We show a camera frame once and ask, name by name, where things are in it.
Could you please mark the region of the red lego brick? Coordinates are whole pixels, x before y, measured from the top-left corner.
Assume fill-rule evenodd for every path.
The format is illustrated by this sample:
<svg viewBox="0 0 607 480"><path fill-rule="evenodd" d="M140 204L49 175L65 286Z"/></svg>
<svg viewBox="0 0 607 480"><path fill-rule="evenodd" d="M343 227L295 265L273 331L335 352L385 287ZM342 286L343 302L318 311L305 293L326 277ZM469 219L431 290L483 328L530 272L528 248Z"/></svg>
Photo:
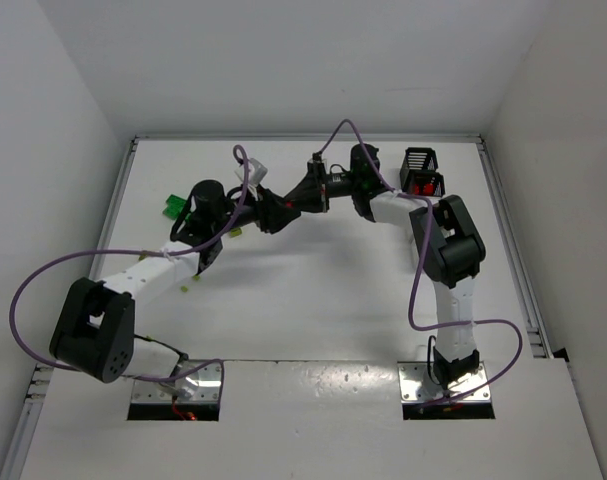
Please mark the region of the red lego brick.
<svg viewBox="0 0 607 480"><path fill-rule="evenodd" d="M435 186L432 183L415 184L412 189L412 193L419 196L433 196L434 192Z"/></svg>

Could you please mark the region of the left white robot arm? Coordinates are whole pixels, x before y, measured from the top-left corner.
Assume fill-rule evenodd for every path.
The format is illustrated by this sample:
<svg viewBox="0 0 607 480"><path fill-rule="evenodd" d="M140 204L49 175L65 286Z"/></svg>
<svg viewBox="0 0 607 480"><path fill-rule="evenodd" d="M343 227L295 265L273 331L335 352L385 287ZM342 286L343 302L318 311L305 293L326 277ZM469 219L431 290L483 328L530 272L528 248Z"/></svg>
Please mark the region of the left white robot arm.
<svg viewBox="0 0 607 480"><path fill-rule="evenodd" d="M213 179L190 191L160 250L143 254L130 267L99 280L81 278L68 290L49 352L65 366L103 383L121 376L172 380L183 354L135 332L138 311L172 287L202 274L222 252L231 229L256 224L274 234L301 215L293 201L261 186L263 165L243 160L240 195Z"/></svg>

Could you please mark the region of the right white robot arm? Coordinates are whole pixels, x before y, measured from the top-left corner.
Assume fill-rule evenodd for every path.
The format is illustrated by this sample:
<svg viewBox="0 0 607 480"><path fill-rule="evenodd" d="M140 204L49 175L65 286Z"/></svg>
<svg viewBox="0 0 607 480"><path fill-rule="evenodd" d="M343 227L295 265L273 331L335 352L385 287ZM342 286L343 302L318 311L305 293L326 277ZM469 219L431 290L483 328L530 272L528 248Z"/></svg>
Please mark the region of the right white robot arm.
<svg viewBox="0 0 607 480"><path fill-rule="evenodd" d="M480 364L473 333L473 291L486 248L464 201L442 193L435 154L422 150L422 164L404 162L401 187L382 178L377 147L357 144L350 165L339 172L313 154L304 178L286 195L288 206L321 213L335 198L351 199L357 214L372 223L409 230L418 251L417 275L432 282L436 298L436 336L429 347L429 374L447 389Z"/></svg>

